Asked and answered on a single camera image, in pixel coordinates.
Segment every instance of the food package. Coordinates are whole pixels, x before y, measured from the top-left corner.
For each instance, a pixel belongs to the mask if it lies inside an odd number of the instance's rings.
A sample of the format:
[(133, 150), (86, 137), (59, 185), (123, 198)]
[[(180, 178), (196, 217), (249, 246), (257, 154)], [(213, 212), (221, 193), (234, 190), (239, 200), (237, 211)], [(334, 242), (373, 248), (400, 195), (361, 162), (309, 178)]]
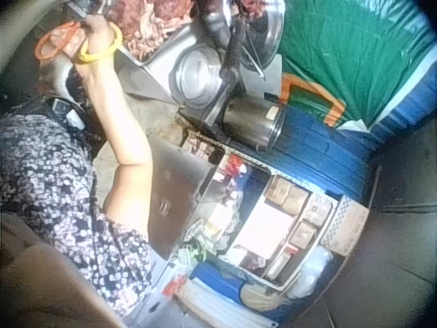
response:
[(293, 184), (288, 191), (288, 195), (282, 205), (282, 208), (291, 216), (297, 217), (302, 211), (302, 207), (305, 204), (308, 195), (308, 191)]
[(290, 243), (301, 249), (306, 249), (315, 232), (316, 229), (311, 224), (300, 222), (300, 225), (290, 238)]
[(266, 197), (276, 205), (284, 204), (286, 197), (288, 196), (292, 184), (286, 179), (280, 176), (275, 176), (268, 187)]
[(333, 204), (328, 199), (322, 195), (314, 193), (304, 209), (302, 218), (305, 221), (311, 222), (315, 226), (320, 227), (329, 216), (329, 212), (332, 208)]

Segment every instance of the raw meat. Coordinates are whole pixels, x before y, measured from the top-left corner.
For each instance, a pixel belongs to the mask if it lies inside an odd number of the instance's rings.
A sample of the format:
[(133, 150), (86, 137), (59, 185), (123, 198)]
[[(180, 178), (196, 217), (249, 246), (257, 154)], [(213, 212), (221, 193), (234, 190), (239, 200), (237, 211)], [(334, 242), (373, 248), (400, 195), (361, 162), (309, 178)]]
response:
[(168, 33), (191, 22), (192, 5), (192, 0), (117, 0), (109, 18), (123, 31), (129, 51), (144, 61)]
[(247, 10), (249, 15), (255, 18), (262, 17), (264, 13), (264, 8), (266, 7), (266, 2), (263, 0), (240, 0), (241, 4)]
[(163, 20), (183, 17), (193, 5), (191, 0), (154, 0), (155, 15)]

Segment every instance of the plastic bag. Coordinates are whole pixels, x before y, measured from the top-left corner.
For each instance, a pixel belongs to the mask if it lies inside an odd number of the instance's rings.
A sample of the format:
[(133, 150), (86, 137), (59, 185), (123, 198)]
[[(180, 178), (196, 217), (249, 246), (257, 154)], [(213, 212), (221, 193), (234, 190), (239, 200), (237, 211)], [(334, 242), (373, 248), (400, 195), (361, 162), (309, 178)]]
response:
[(289, 299), (301, 299), (310, 295), (314, 291), (315, 284), (322, 275), (325, 266), (332, 259), (333, 255), (329, 250), (317, 246), (303, 264), (297, 282), (287, 291), (287, 297)]

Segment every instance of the cardboard box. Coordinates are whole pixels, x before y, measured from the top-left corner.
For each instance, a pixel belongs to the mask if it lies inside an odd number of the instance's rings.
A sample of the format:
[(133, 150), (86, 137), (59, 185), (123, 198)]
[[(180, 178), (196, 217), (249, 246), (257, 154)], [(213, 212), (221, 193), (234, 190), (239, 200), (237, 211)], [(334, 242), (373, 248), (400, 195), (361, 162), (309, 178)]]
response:
[(363, 231), (369, 209), (343, 196), (321, 244), (342, 256), (348, 256)]

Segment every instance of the orange scissors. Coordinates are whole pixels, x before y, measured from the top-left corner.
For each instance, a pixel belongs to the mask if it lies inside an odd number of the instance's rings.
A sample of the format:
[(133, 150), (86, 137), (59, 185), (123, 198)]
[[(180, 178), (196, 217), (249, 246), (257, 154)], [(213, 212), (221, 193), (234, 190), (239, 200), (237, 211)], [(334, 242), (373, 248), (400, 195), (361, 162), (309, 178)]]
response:
[[(39, 60), (43, 59), (52, 59), (56, 57), (58, 54), (60, 54), (63, 49), (67, 46), (67, 44), (71, 41), (71, 39), (78, 33), (78, 30), (81, 28), (80, 22), (70, 21), (68, 23), (65, 23), (53, 31), (48, 32), (45, 36), (43, 36), (38, 44), (35, 47), (35, 57)], [(50, 37), (52, 36), (52, 33), (54, 31), (59, 31), (60, 33), (64, 32), (65, 35), (62, 38), (62, 41), (57, 45), (54, 46), (49, 51), (42, 51), (44, 45), (47, 41), (49, 41)]]
[[(111, 22), (109, 23), (109, 26), (115, 32), (114, 43), (102, 53), (96, 53), (93, 55), (87, 53), (88, 39), (86, 38), (85, 31), (81, 30), (81, 24), (79, 22), (71, 21), (57, 27), (56, 29), (48, 32), (45, 36), (43, 36), (35, 48), (35, 57), (39, 60), (52, 59), (60, 54), (62, 51), (65, 51), (69, 56), (72, 57), (77, 52), (77, 47), (79, 47), (79, 43), (82, 42), (83, 44), (79, 51), (79, 59), (85, 63), (95, 62), (103, 57), (113, 54), (117, 50), (118, 46), (121, 45), (123, 42), (123, 34), (120, 28)], [(46, 42), (48, 42), (51, 36), (54, 35), (60, 36), (61, 41), (59, 43), (56, 42), (56, 45), (52, 44), (50, 50), (43, 50)], [(76, 46), (72, 45), (71, 49), (66, 49), (66, 47), (68, 47), (70, 41), (73, 38), (77, 38), (76, 42), (74, 42)]]

